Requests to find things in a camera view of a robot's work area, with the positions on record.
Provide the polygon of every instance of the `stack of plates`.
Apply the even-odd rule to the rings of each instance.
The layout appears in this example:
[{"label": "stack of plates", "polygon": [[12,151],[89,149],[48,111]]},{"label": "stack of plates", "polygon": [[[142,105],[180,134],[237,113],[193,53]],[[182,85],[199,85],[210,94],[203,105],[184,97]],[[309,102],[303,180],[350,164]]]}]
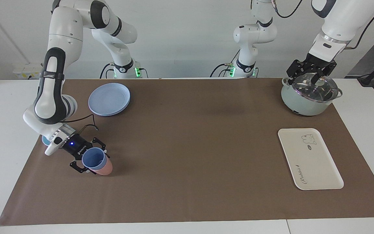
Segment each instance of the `stack of plates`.
[{"label": "stack of plates", "polygon": [[123,84],[104,84],[89,97],[89,109],[99,116],[112,116],[123,111],[129,104],[131,95]]}]

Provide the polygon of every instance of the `blue object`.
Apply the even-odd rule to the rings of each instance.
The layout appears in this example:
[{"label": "blue object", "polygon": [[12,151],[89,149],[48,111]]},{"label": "blue object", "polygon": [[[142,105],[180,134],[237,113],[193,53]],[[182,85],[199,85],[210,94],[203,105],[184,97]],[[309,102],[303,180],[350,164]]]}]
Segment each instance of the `blue object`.
[{"label": "blue object", "polygon": [[82,163],[90,170],[100,170],[107,162],[105,152],[98,147],[90,148],[82,156]]},{"label": "blue object", "polygon": [[45,136],[41,136],[41,141],[45,146],[49,146],[51,143]]},{"label": "blue object", "polygon": [[89,109],[100,116],[112,116],[123,111],[129,104],[131,94],[123,84],[104,84],[89,97]]}]

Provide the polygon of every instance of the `white wall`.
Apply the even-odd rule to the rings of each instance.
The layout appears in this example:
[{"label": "white wall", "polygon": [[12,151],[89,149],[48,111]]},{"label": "white wall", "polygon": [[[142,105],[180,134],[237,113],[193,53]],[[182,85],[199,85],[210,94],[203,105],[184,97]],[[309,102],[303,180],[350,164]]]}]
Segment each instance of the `white wall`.
[{"label": "white wall", "polygon": [[[259,45],[259,77],[285,77],[294,59],[303,60],[319,32],[323,20],[316,16],[309,0],[288,19],[274,16],[277,39]],[[282,14],[291,12],[298,0],[277,0]],[[51,0],[0,0],[0,25],[26,59],[44,59],[50,23]],[[150,77],[208,77],[212,69],[230,62],[238,46],[233,41],[236,26],[254,23],[250,0],[109,0],[113,11],[138,30],[138,41],[129,45],[132,56],[148,70]],[[67,78],[97,78],[107,62],[108,51],[85,30],[81,58],[66,71]],[[336,59],[332,77],[342,78],[374,44],[374,23],[358,49]],[[13,77],[11,63],[22,62],[12,46],[0,39],[0,79]]]}]

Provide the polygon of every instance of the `pot lid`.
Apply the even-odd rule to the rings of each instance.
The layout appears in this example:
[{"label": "pot lid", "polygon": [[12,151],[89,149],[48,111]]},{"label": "pot lid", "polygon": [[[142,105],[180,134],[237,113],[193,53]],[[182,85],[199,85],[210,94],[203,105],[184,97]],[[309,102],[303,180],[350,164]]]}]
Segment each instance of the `pot lid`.
[{"label": "pot lid", "polygon": [[338,95],[337,84],[328,77],[320,78],[315,84],[311,79],[315,73],[306,73],[295,78],[292,84],[293,89],[301,96],[315,102],[329,102]]}]

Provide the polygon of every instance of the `cartoon bear drawing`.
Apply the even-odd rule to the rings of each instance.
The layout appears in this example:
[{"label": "cartoon bear drawing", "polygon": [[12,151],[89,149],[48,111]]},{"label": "cartoon bear drawing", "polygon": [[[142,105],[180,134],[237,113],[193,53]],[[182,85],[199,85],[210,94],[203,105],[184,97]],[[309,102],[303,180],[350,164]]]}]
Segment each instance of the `cartoon bear drawing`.
[{"label": "cartoon bear drawing", "polygon": [[302,136],[301,138],[303,139],[303,142],[306,143],[306,144],[312,144],[312,145],[317,144],[316,139],[314,139],[314,136],[312,134]]}]

